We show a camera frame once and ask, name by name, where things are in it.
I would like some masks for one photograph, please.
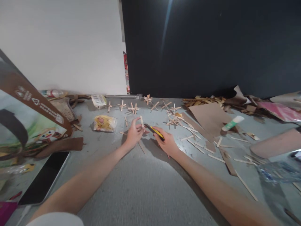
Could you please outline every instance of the table surface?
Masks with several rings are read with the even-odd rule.
[[[92,163],[95,159],[101,158],[117,149],[126,139],[119,132],[126,132],[124,116],[127,116],[129,125],[135,117],[143,116],[143,122],[152,126],[164,128],[173,134],[178,147],[196,162],[206,167],[217,177],[223,179],[228,185],[237,191],[245,194],[249,199],[252,196],[240,182],[238,177],[231,176],[224,163],[210,158],[205,151],[202,154],[187,140],[180,141],[191,132],[177,126],[167,126],[168,117],[165,110],[154,109],[143,100],[124,99],[124,103],[130,106],[137,103],[140,110],[133,115],[127,109],[120,111],[117,104],[121,103],[119,98],[109,99],[112,105],[110,112],[107,109],[96,109],[91,100],[78,104],[74,109],[77,115],[82,115],[81,127],[83,132],[75,131],[73,137],[84,137],[82,151],[72,151],[67,163],[56,181],[51,193],[56,191],[65,182],[71,179],[76,173]],[[169,99],[176,107],[182,105],[181,99]],[[274,119],[265,119],[261,124],[248,116],[233,110],[235,115],[242,115],[245,120],[240,127],[245,132],[252,132],[261,140],[267,139],[282,132],[297,127],[293,123],[282,123]],[[109,115],[117,118],[118,123],[114,133],[93,131],[94,117],[97,115]],[[206,139],[198,134],[202,140],[196,138],[200,144],[205,146]],[[229,135],[223,138],[222,144],[233,145],[238,148],[225,148],[232,157],[231,162],[253,191],[259,202],[271,209],[271,211],[283,222],[284,225],[296,225],[283,211],[283,207],[293,212],[301,219],[301,195],[292,184],[273,185],[263,181],[254,166],[233,161],[233,158],[244,159],[245,154],[250,154],[249,143],[233,140]],[[142,145],[145,147],[144,154],[139,147],[136,147],[127,154],[113,169],[101,187],[95,192],[89,202],[78,213],[85,225],[229,225],[223,216],[217,211],[212,203],[199,189],[192,178],[175,162],[168,159],[167,155],[154,142],[149,134],[142,138]],[[221,158],[220,152],[214,156]],[[271,161],[278,161],[287,157],[287,154],[271,158]],[[36,161],[33,172],[23,175],[16,175],[10,179],[3,190],[0,191],[0,201],[5,201],[19,191],[26,191],[34,177],[37,175],[46,159]],[[20,226],[26,225],[38,206],[32,206],[29,213],[24,217]],[[15,226],[18,222],[24,207],[19,207],[6,223],[6,226]]]

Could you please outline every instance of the glue stick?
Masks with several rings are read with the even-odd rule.
[[[242,116],[236,116],[234,119],[232,119],[231,122],[229,122],[227,125],[225,125],[222,130],[223,131],[228,131],[230,129],[232,129],[237,123],[240,123],[241,121],[243,121],[245,118]]]

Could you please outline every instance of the black phone screen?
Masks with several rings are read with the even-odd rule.
[[[39,204],[45,199],[69,152],[53,153],[26,190],[19,205]]]

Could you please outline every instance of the left hand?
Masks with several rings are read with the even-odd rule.
[[[139,118],[135,118],[132,121],[131,127],[128,131],[128,136],[125,141],[125,145],[131,150],[135,145],[138,143],[138,141],[141,139],[143,133],[149,133],[148,131],[145,130],[144,127],[142,127],[141,124],[136,125],[137,120]]]

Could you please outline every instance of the black backdrop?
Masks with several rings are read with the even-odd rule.
[[[122,9],[132,94],[300,90],[300,0],[122,0]]]

